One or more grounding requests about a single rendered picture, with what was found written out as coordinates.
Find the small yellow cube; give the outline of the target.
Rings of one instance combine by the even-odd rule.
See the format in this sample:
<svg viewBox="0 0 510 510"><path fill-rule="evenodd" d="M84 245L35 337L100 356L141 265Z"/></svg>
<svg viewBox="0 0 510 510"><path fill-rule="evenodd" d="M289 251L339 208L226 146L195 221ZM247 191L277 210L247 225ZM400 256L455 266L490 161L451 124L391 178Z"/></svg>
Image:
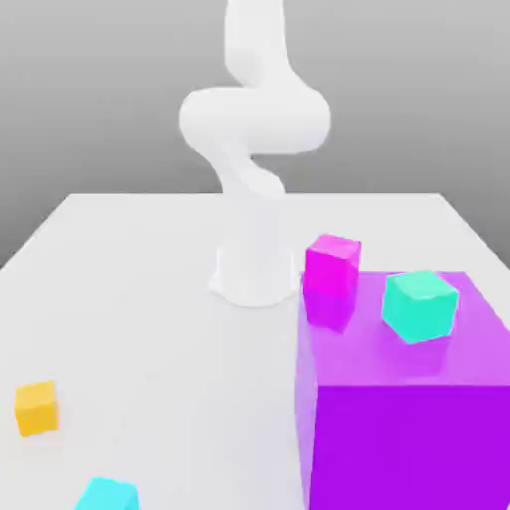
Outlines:
<svg viewBox="0 0 510 510"><path fill-rule="evenodd" d="M22 437L59 428L59 408L53 381L19 386L15 395L15 416Z"/></svg>

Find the small turquoise cube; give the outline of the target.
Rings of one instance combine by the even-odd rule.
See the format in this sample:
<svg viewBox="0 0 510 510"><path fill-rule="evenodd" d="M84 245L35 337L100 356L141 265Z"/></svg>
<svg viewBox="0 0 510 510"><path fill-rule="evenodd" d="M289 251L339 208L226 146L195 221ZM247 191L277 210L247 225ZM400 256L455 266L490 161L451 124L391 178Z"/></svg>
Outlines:
<svg viewBox="0 0 510 510"><path fill-rule="evenodd" d="M382 320L407 344L451 334L459 291L433 271L390 274L385 279Z"/></svg>

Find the large purple box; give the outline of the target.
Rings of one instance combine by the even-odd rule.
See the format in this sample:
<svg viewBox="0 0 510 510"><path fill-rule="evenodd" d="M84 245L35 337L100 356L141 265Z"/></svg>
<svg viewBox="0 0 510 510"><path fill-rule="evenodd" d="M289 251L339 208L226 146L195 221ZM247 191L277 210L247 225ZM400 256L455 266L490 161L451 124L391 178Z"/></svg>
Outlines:
<svg viewBox="0 0 510 510"><path fill-rule="evenodd" d="M510 330L469 276L450 336L405 343L386 275L360 277L338 330L298 315L295 416L306 510L507 510Z"/></svg>

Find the small magenta cube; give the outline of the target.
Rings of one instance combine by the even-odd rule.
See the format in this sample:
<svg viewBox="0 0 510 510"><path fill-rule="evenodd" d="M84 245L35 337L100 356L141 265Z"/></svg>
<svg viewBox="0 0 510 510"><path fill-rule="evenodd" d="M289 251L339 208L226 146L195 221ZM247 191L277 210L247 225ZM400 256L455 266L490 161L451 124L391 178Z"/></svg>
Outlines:
<svg viewBox="0 0 510 510"><path fill-rule="evenodd" d="M305 253L302 288L308 322L341 332L354 311L362 243L321 234Z"/></svg>

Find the small cyan cube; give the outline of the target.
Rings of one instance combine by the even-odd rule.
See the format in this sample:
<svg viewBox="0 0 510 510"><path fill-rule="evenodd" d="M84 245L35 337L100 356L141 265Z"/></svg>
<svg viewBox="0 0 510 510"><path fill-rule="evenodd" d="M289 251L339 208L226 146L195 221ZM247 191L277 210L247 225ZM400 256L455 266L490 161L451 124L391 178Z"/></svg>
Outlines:
<svg viewBox="0 0 510 510"><path fill-rule="evenodd" d="M74 510L139 510L137 488L130 483L94 477Z"/></svg>

